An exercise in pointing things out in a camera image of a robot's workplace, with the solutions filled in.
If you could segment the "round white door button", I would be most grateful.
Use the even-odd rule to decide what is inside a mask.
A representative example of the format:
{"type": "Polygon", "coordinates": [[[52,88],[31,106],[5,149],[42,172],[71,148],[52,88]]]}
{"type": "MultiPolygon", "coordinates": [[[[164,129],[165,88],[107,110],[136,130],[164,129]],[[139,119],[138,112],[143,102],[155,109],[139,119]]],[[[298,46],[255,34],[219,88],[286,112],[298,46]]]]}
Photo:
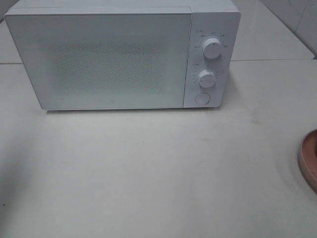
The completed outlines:
{"type": "Polygon", "coordinates": [[[199,105],[207,105],[210,102],[210,98],[208,93],[200,93],[195,97],[195,102],[199,105]]]}

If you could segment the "white dial knob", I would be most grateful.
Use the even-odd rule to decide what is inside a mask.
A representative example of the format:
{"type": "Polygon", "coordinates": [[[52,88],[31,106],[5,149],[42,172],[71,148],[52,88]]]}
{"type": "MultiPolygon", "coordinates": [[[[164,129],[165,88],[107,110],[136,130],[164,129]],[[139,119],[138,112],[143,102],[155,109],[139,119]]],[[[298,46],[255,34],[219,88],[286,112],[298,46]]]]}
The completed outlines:
{"type": "Polygon", "coordinates": [[[207,59],[215,59],[222,53],[223,43],[218,37],[209,37],[202,42],[203,54],[207,59]]]}
{"type": "Polygon", "coordinates": [[[198,83],[202,88],[210,88],[216,82],[216,76],[211,70],[203,70],[198,74],[198,83]]]}

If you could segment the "white microwave door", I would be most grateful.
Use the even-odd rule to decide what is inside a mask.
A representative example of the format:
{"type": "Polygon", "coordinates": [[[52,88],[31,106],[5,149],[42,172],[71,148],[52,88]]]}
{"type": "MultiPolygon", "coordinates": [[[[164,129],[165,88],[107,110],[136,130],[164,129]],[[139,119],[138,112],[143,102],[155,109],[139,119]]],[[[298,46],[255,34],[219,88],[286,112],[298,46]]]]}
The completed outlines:
{"type": "Polygon", "coordinates": [[[189,14],[10,15],[45,110],[183,105],[189,14]]]}

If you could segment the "pink round plate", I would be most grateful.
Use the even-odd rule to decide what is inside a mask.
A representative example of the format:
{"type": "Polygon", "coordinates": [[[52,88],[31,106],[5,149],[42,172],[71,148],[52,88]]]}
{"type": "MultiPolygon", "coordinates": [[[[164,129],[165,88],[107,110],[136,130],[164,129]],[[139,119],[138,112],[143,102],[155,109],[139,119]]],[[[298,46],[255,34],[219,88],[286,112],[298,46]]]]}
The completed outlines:
{"type": "Polygon", "coordinates": [[[298,164],[310,188],[317,192],[317,130],[304,136],[299,147],[298,164]]]}

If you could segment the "white microwave oven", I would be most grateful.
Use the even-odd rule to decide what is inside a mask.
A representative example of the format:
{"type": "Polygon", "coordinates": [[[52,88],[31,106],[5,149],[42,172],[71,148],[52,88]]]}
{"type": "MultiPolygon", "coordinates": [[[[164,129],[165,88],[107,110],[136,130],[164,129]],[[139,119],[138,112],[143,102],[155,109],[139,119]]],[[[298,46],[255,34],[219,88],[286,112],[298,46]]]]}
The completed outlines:
{"type": "Polygon", "coordinates": [[[239,10],[230,0],[20,0],[8,10],[4,20],[10,15],[119,14],[189,14],[191,23],[184,99],[183,105],[178,108],[220,106],[241,18],[239,10]],[[222,53],[215,59],[207,59],[203,54],[202,42],[209,37],[218,37],[223,43],[222,53]],[[214,72],[216,82],[213,87],[202,88],[199,85],[198,74],[203,70],[214,72]],[[195,102],[195,97],[200,93],[210,95],[207,105],[195,102]]]}

